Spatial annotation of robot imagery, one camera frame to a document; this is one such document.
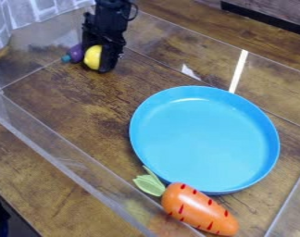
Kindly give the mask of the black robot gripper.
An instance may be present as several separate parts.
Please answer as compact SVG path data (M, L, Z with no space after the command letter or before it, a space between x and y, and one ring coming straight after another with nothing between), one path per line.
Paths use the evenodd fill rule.
M94 0L94 13L83 14L81 46L84 54L94 45L100 45L99 73L114 70L123 53L127 22L134 18L130 10L134 3L130 0Z

